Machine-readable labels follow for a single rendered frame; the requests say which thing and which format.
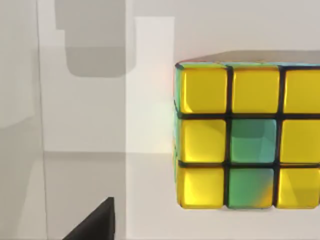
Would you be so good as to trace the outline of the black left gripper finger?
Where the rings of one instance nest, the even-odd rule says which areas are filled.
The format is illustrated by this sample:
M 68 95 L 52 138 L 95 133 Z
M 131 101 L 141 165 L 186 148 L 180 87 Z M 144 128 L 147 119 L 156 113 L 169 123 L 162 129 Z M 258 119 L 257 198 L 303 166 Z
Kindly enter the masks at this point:
M 106 198 L 62 240 L 115 240 L 115 199 Z

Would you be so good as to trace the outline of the yellow and green puzzle cube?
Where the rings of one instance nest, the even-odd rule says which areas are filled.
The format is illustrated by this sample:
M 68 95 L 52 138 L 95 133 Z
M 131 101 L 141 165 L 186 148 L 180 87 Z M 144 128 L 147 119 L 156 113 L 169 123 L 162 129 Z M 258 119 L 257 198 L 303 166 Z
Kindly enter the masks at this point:
M 182 208 L 320 206 L 320 62 L 179 61 L 173 104 Z

